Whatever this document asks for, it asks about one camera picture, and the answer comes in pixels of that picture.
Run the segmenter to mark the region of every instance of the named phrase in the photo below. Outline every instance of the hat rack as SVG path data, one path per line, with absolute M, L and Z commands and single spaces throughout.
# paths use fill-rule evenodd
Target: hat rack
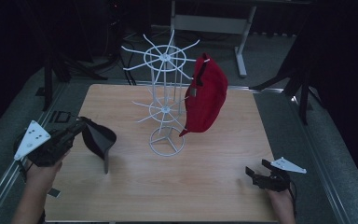
M 154 119 L 159 122 L 159 127 L 150 135 L 149 146 L 152 150 L 160 156 L 173 156 L 179 153 L 185 146 L 185 138 L 179 137 L 181 132 L 174 127 L 176 123 L 180 128 L 184 129 L 184 125 L 179 122 L 179 117 L 185 112 L 182 102 L 185 100 L 182 97 L 183 78 L 193 79 L 188 76 L 183 67 L 186 62 L 195 62 L 195 59 L 188 59 L 185 54 L 186 49 L 196 46 L 200 41 L 185 48 L 179 49 L 173 44 L 174 31 L 172 31 L 168 45 L 155 45 L 145 35 L 144 39 L 151 45 L 151 48 L 146 51 L 126 49 L 128 52 L 142 54 L 144 62 L 133 67 L 123 68 L 130 71 L 143 66 L 150 68 L 151 88 L 149 92 L 152 95 L 152 102 L 150 105 L 140 104 L 132 101 L 136 105 L 148 107 L 149 116 L 138 120 L 143 122 L 147 119 Z M 167 75 L 174 76 L 174 82 L 167 83 Z M 158 85 L 158 80 L 161 79 L 163 85 Z M 162 95 L 158 95 L 157 88 L 163 88 Z

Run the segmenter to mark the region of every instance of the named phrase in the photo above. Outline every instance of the wooden table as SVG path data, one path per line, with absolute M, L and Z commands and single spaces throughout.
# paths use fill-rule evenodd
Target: wooden table
M 48 221 L 275 221 L 269 197 L 252 185 L 249 166 L 268 175 L 261 160 L 273 161 L 255 99 L 247 90 L 228 90 L 213 126 L 185 135 L 184 149 L 155 154 L 148 141 L 159 126 L 149 115 L 146 86 L 92 85 L 79 115 L 112 129 L 117 142 L 103 161 L 81 134 L 65 158 L 48 197 Z

